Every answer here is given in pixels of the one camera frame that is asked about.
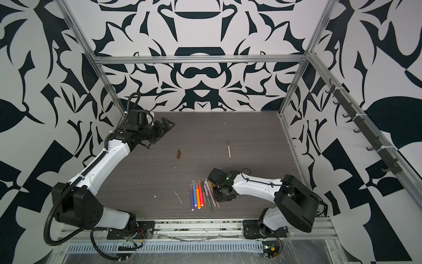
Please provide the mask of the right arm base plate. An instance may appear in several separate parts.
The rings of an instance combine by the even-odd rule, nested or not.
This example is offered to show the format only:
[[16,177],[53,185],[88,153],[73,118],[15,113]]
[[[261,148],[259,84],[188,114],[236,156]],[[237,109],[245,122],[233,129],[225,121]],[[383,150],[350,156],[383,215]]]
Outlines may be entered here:
[[287,238],[289,232],[287,227],[272,231],[259,220],[243,220],[242,226],[243,236],[246,239]]

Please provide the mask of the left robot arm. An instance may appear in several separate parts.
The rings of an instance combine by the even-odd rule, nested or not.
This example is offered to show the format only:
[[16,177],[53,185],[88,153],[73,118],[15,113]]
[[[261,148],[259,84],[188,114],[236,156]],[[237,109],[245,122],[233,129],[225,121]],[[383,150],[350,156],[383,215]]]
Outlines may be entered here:
[[83,230],[132,230],[132,213],[104,207],[96,195],[114,168],[137,145],[150,148],[174,127],[175,123],[166,118],[151,122],[142,118],[110,133],[102,152],[85,169],[67,183],[58,183],[53,187],[53,208],[49,213],[49,220]]

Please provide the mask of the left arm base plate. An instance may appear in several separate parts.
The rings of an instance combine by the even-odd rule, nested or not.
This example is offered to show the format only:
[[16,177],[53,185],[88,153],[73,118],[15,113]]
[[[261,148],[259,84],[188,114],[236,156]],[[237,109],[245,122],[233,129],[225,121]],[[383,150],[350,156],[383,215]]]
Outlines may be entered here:
[[149,239],[155,232],[155,221],[131,222],[125,229],[110,229],[108,240],[122,240],[130,237],[133,240]]

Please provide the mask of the tan pen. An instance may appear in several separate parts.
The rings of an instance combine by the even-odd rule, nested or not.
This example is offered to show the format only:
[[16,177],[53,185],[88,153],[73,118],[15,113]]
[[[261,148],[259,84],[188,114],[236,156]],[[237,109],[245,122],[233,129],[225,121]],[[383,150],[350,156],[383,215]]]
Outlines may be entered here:
[[216,206],[217,206],[217,207],[220,207],[219,202],[217,202],[217,200],[216,200],[216,198],[215,198],[215,193],[214,193],[214,190],[213,190],[214,184],[213,184],[213,183],[211,183],[210,181],[208,181],[208,185],[209,185],[210,191],[211,191],[211,193],[212,193],[212,198],[213,198],[213,200],[215,201]]

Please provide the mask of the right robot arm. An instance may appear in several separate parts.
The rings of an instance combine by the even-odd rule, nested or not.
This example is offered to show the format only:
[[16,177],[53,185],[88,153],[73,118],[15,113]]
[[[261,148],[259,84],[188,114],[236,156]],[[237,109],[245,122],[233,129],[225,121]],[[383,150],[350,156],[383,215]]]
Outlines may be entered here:
[[275,204],[272,209],[264,209],[259,220],[252,224],[252,227],[258,229],[261,238],[290,225],[310,233],[318,208],[323,203],[316,193],[289,174],[281,179],[264,179],[236,170],[225,173],[214,168],[207,177],[207,182],[213,185],[217,202],[248,195]]

